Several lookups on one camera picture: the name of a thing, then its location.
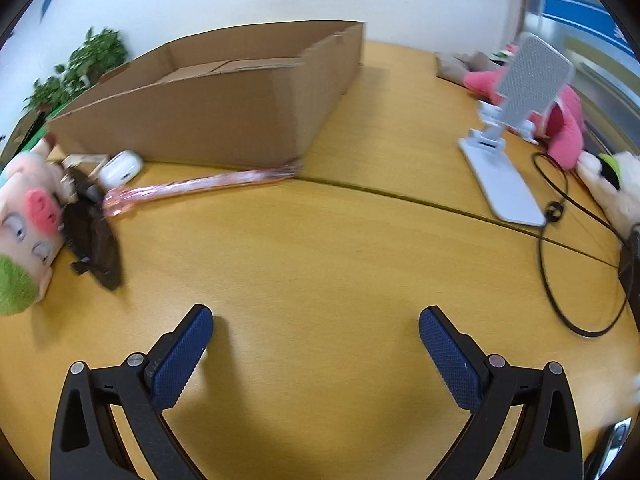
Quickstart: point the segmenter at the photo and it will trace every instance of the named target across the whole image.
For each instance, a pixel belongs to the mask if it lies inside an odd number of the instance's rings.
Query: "green leaves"
[[[117,30],[105,27],[94,34],[94,28],[91,27],[84,35],[82,46],[69,56],[66,67],[63,64],[56,65],[56,76],[47,78],[44,83],[36,79],[33,94],[25,99],[28,102],[25,108],[46,105],[57,108],[67,104],[96,84],[102,74],[120,66],[126,59],[127,49]]]
[[[127,57],[119,32],[111,28],[104,28],[98,34],[93,32],[93,28],[90,28],[85,42],[71,54],[68,68],[79,76],[87,76],[90,86],[102,74],[123,64]]]

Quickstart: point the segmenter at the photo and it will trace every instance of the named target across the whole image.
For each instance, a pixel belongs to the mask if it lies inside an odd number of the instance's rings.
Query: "cardboard box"
[[[360,62],[362,22],[203,32],[105,74],[49,122],[65,153],[278,166],[305,152]]]
[[[0,138],[0,146],[2,146],[0,149],[0,170],[4,170],[9,161],[20,151],[25,140],[30,139],[36,130],[44,124],[44,117],[44,113],[40,110],[30,110],[18,121],[7,139]]]

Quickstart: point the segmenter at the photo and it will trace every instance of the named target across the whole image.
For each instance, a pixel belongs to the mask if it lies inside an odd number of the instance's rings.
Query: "black cable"
[[[537,160],[539,158],[544,158],[545,160],[547,160],[554,168],[556,168],[556,170],[559,171],[560,174],[562,174],[562,177],[564,178],[564,190],[562,190],[558,186],[556,186],[556,184],[551,181],[551,179],[546,175],[546,173],[542,170],[542,168],[540,168],[540,166],[538,165],[538,160]],[[531,160],[532,160],[533,165],[535,166],[536,170],[538,170],[538,173],[540,175],[542,175],[542,177],[549,184],[549,186],[551,186],[553,188],[553,190],[555,190],[555,192],[558,193],[558,195],[560,195],[560,197],[561,197],[559,202],[550,202],[549,204],[546,205],[546,207],[545,207],[545,218],[546,218],[546,221],[545,221],[545,224],[540,228],[540,232],[538,233],[538,236],[537,236],[537,238],[538,238],[538,269],[540,271],[540,277],[542,279],[542,284],[545,287],[546,296],[547,296],[547,298],[549,300],[549,303],[551,304],[551,307],[553,308],[554,312],[560,318],[560,321],[562,321],[562,323],[569,330],[571,330],[572,332],[576,333],[577,335],[580,335],[580,336],[583,336],[583,337],[600,337],[600,336],[603,336],[607,332],[609,332],[616,325],[616,323],[620,319],[620,316],[622,316],[622,313],[625,310],[626,302],[629,300],[629,297],[631,297],[631,293],[632,293],[632,290],[634,288],[634,267],[635,267],[634,266],[634,256],[635,256],[635,254],[634,254],[633,248],[629,246],[629,244],[626,242],[626,240],[611,225],[609,225],[607,222],[605,222],[604,220],[602,220],[598,216],[594,215],[591,211],[589,211],[588,209],[586,209],[583,206],[581,206],[579,203],[577,203],[575,200],[573,200],[569,196],[569,179],[567,178],[566,173],[562,170],[560,165],[555,160],[553,160],[546,153],[534,153],[533,156],[531,157]],[[558,222],[562,218],[562,216],[564,215],[564,203],[565,202],[569,202],[570,204],[576,206],[580,211],[582,211],[586,215],[588,215],[591,218],[593,218],[599,224],[601,224],[604,227],[606,227],[609,231],[611,231],[613,234],[616,235],[618,240],[620,240],[622,242],[622,245],[623,245],[623,247],[625,249],[631,251],[631,266],[632,266],[631,267],[631,277],[630,277],[630,283],[629,283],[628,290],[625,291],[625,299],[622,302],[622,306],[620,307],[620,310],[618,311],[618,314],[613,319],[613,321],[608,326],[603,328],[602,330],[597,330],[596,332],[592,332],[590,330],[584,330],[584,329],[580,328],[579,326],[574,325],[568,319],[568,317],[565,316],[564,312],[562,312],[562,309],[560,309],[560,306],[558,305],[558,302],[556,301],[556,298],[555,298],[553,292],[551,291],[551,287],[550,287],[549,282],[548,282],[548,280],[546,278],[545,263],[544,263],[544,259],[543,259],[543,256],[542,256],[542,242],[544,241],[545,231],[546,231],[546,228],[548,227],[548,225]]]

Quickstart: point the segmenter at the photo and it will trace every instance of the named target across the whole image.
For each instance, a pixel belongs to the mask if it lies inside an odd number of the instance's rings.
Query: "pig plush toy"
[[[63,244],[63,170],[46,163],[55,144],[55,136],[47,134],[30,152],[13,158],[0,176],[2,316],[23,312],[44,297],[51,263]]]

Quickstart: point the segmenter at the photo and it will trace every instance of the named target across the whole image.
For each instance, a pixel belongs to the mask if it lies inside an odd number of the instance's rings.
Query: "white wall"
[[[15,126],[35,79],[65,62],[92,25],[122,31],[134,57],[203,30],[305,19],[364,20],[372,40],[472,52],[510,40],[519,11],[514,0],[53,0],[41,22],[42,1],[0,50],[0,135]]]

